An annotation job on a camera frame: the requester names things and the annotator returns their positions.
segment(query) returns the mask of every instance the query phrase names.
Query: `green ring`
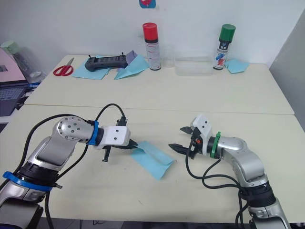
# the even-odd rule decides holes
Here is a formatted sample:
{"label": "green ring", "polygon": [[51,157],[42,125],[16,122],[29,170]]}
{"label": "green ring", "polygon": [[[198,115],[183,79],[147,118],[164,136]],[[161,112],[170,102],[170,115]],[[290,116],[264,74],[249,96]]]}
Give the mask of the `green ring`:
{"label": "green ring", "polygon": [[211,158],[215,158],[215,152],[216,152],[216,148],[218,146],[219,138],[220,138],[220,131],[218,131],[218,133],[216,134],[216,138],[214,140],[212,151],[211,151]]}

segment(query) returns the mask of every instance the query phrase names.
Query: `laptop keyboard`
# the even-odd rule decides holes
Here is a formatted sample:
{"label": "laptop keyboard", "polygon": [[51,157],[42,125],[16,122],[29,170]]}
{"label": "laptop keyboard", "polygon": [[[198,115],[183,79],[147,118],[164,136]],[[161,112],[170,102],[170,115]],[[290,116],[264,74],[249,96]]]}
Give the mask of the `laptop keyboard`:
{"label": "laptop keyboard", "polygon": [[5,88],[0,89],[0,100],[18,99],[24,88]]}

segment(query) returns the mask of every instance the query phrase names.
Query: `robotic arm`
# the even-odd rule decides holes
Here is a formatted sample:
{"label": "robotic arm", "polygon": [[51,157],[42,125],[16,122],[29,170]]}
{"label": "robotic arm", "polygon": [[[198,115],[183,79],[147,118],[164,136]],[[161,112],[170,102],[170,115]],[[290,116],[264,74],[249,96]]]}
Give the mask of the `robotic arm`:
{"label": "robotic arm", "polygon": [[108,160],[110,148],[136,148],[131,132],[122,117],[116,126],[98,127],[97,121],[77,116],[62,118],[52,135],[43,139],[24,166],[13,174],[5,172],[8,183],[0,191],[0,226],[7,228],[35,228],[43,208],[38,205],[56,184],[58,172],[64,167],[77,143],[105,149],[103,161]]}
{"label": "robotic arm", "polygon": [[173,150],[188,153],[192,159],[197,153],[221,158],[233,167],[240,186],[244,188],[242,198],[249,204],[251,229],[291,229],[279,200],[272,192],[262,161],[244,140],[223,137],[220,132],[212,136],[212,127],[202,114],[192,121],[190,127],[181,130],[192,134],[194,150],[188,152],[188,148],[182,145],[169,144]]}

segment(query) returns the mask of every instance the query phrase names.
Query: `green cap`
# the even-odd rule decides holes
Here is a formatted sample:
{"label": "green cap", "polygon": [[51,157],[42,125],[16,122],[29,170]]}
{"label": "green cap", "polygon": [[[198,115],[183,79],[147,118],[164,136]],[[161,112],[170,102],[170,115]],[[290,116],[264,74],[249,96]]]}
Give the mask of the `green cap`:
{"label": "green cap", "polygon": [[19,52],[20,47],[15,41],[7,41],[1,44],[0,46],[7,54],[16,54]]}
{"label": "green cap", "polygon": [[225,24],[221,28],[219,39],[225,42],[231,42],[234,36],[236,27],[230,24]]}

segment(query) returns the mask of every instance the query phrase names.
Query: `bottle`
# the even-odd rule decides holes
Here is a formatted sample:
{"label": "bottle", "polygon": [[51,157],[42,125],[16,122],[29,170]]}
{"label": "bottle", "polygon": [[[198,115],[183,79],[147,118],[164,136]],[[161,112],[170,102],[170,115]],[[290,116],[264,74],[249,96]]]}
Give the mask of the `bottle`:
{"label": "bottle", "polygon": [[161,68],[161,58],[158,43],[158,30],[155,23],[143,24],[145,46],[147,51],[148,64],[151,70]]}
{"label": "bottle", "polygon": [[40,83],[45,75],[41,71],[34,69],[30,64],[26,54],[22,51],[19,45],[14,41],[7,41],[1,44],[1,48],[8,54],[12,55],[16,64],[20,68],[22,74],[28,83]]}
{"label": "bottle", "polygon": [[225,24],[221,28],[219,36],[219,47],[214,59],[213,68],[221,70],[224,68],[224,62],[228,53],[229,44],[232,42],[236,27],[230,24]]}

